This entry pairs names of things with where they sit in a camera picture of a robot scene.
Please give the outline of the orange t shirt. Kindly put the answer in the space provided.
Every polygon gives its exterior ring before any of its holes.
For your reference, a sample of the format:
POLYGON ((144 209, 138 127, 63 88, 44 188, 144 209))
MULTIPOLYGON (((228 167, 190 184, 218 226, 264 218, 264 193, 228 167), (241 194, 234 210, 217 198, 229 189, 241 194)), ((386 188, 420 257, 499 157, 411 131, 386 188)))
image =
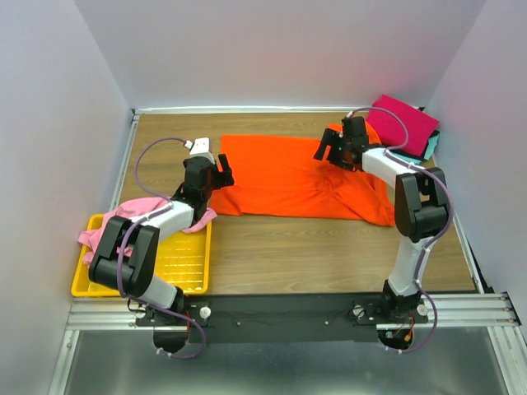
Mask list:
POLYGON ((224 135, 234 184, 215 191, 212 209, 244 214, 367 221, 393 226, 387 185, 374 175, 315 160, 319 140, 303 137, 224 135))

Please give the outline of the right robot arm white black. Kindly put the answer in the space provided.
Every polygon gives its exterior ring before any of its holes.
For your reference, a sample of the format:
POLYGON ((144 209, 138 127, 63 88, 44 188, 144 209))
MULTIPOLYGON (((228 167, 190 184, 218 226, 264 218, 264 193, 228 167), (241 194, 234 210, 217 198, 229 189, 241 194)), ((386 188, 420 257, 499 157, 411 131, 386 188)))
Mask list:
POLYGON ((394 189, 399 249, 394 269, 375 304, 375 314, 398 322, 420 305, 427 261, 454 219, 444 172, 412 164, 395 156, 390 148, 371 143, 362 117, 346 117, 339 125, 328 126, 314 158, 344 170, 374 175, 394 189))

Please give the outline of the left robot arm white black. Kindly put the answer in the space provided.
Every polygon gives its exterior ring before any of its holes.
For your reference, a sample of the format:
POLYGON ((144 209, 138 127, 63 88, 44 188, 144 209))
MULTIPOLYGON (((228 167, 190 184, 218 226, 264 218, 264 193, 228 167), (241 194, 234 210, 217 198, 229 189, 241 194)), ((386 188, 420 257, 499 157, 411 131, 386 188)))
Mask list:
POLYGON ((154 307, 165 325, 181 319, 184 292, 155 274, 158 246, 164 239, 205 216, 212 192, 235 181, 227 156, 184 160, 184 181, 165 205, 135 219, 112 216, 106 223, 88 269, 90 281, 154 307))

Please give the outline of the folded magenta t shirt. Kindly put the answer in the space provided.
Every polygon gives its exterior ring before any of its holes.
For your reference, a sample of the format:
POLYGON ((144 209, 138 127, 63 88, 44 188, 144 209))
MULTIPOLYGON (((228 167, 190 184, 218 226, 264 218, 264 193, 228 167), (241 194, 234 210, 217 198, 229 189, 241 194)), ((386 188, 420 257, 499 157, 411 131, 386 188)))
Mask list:
POLYGON ((430 158, 439 139, 437 129, 440 122, 437 119, 388 95, 382 95, 372 106, 376 110, 369 111, 366 121, 383 145, 400 146, 404 142, 405 132, 393 116, 379 108, 396 115, 408 130, 407 144, 395 150, 395 153, 419 160, 430 158))

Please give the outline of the yellow plastic tray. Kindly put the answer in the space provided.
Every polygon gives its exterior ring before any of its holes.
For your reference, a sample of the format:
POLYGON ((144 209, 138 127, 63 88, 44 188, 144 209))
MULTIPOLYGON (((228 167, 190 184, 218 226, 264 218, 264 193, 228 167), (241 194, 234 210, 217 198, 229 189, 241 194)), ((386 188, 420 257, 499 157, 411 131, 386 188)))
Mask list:
MULTIPOLYGON (((157 250, 155 274, 185 294, 201 295, 208 289, 212 223, 198 232, 178 232, 162 241, 157 250)), ((119 293, 89 280, 84 258, 91 253, 82 244, 73 276, 71 293, 79 298, 118 297, 119 293)))

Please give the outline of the pink t shirt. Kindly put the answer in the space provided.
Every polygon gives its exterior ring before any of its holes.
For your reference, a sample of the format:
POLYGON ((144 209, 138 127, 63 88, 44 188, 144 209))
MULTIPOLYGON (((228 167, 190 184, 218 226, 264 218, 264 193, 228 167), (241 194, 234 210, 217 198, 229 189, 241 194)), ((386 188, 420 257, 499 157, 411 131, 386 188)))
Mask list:
MULTIPOLYGON (((78 243, 86 246, 88 252, 83 256, 83 263, 88 267, 94 258, 95 251, 98 247, 102 234, 108 220, 113 216, 121 216, 124 218, 132 218, 135 216, 142 216, 150 211, 160 209, 167 204, 167 201, 161 197, 141 197, 123 202, 113 211, 108 211, 103 215, 102 225, 99 229, 85 230, 81 232, 78 237, 78 243)), ((216 212, 212 208, 207 208, 203 217, 193 226, 181 230, 182 233, 192 234, 200 231, 206 227, 207 223, 213 221, 217 217, 216 212)))

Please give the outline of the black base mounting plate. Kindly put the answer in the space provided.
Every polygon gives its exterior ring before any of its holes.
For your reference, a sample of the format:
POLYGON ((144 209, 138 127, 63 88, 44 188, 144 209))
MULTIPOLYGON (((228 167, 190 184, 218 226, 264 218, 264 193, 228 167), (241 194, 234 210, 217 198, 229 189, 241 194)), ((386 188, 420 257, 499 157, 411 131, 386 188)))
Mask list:
POLYGON ((151 307, 136 325, 153 331, 155 346, 188 344, 377 342, 409 347, 414 325, 430 323, 422 301, 393 309, 379 292, 277 295, 193 295, 180 317, 151 307))

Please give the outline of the aluminium frame rail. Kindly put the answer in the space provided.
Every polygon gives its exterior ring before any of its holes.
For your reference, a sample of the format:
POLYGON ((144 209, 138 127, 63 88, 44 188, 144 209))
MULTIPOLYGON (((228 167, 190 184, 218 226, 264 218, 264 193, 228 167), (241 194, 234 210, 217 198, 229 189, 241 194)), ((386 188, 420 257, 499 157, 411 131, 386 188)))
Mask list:
MULTIPOLYGON (((520 321, 503 294, 433 295, 439 328, 517 327, 520 321)), ((72 302, 69 331, 142 330, 139 315, 116 298, 79 299, 72 302)))

